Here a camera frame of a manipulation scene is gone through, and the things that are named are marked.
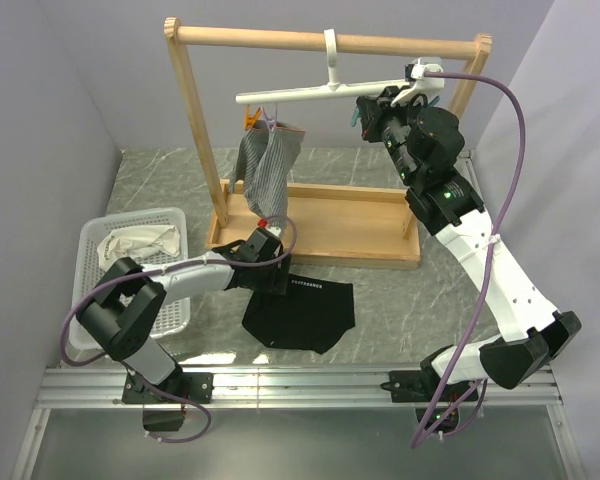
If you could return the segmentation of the black underwear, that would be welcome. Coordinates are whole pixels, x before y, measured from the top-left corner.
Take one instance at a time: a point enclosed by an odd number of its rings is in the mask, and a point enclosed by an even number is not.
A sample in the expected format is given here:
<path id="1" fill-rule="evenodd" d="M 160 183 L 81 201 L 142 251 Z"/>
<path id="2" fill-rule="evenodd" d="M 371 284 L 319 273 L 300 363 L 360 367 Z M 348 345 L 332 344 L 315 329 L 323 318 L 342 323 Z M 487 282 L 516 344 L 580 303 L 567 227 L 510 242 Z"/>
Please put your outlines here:
<path id="1" fill-rule="evenodd" d="M 242 326 L 267 348 L 324 354 L 355 327 L 354 287 L 291 274 L 284 294 L 252 294 Z"/>

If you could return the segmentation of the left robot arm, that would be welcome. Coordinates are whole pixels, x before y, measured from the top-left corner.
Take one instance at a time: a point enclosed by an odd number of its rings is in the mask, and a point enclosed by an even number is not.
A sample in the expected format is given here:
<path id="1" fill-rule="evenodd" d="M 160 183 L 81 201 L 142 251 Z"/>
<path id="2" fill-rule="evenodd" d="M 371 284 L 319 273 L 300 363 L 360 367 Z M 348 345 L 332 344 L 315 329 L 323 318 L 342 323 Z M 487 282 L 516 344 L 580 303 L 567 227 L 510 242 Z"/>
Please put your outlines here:
<path id="1" fill-rule="evenodd" d="M 163 306 L 213 291 L 235 288 L 262 293 L 285 290 L 290 250 L 279 227 L 258 227 L 246 240 L 194 259 L 153 270 L 130 258 L 114 262 L 71 315 L 104 354 L 134 372 L 134 390 L 160 402 L 195 399 L 181 366 L 152 337 Z"/>

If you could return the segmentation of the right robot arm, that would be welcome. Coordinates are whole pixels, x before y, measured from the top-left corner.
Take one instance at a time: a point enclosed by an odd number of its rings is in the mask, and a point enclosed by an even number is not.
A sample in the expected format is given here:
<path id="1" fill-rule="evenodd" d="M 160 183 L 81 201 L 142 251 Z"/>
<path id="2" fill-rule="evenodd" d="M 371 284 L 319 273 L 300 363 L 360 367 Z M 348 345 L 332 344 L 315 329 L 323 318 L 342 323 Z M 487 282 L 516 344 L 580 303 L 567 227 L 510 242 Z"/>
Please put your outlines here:
<path id="1" fill-rule="evenodd" d="M 532 283 L 498 233 L 484 202 L 454 163 L 465 141 L 451 112 L 419 93 L 405 102 L 398 87 L 356 105 L 362 137 L 386 148 L 406 186 L 409 209 L 458 261 L 480 291 L 498 333 L 465 347 L 443 347 L 421 363 L 417 392 L 440 400 L 456 384 L 489 379 L 513 389 L 558 357 L 580 332 Z"/>

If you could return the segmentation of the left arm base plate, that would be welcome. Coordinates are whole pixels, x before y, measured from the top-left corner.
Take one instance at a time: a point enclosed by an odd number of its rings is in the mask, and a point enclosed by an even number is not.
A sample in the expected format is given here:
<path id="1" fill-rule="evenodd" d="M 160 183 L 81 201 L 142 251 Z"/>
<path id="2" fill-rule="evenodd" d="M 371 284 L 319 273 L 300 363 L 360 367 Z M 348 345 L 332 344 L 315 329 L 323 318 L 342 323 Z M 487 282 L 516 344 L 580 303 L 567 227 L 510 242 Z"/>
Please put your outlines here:
<path id="1" fill-rule="evenodd" d="M 181 373 L 178 378 L 170 378 L 157 386 L 157 389 L 171 396 L 185 398 L 199 404 L 211 402 L 214 375 L 210 372 Z M 138 374 L 128 374 L 125 379 L 121 402 L 123 404 L 163 404 L 174 403 L 163 394 L 155 393 L 146 386 Z"/>

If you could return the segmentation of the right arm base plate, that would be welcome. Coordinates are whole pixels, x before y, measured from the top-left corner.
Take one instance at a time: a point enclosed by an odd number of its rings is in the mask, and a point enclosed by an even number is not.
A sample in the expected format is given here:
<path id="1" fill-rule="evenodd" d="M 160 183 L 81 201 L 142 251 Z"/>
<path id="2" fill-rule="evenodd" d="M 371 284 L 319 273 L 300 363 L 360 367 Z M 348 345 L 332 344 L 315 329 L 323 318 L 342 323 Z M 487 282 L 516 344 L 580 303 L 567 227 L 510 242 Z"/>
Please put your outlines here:
<path id="1" fill-rule="evenodd" d="M 389 393 L 393 403 L 429 403 L 437 389 L 440 378 L 424 370 L 394 370 L 389 372 L 387 381 L 380 388 Z M 447 384 L 442 391 L 440 402 L 452 403 L 466 393 L 471 381 Z"/>

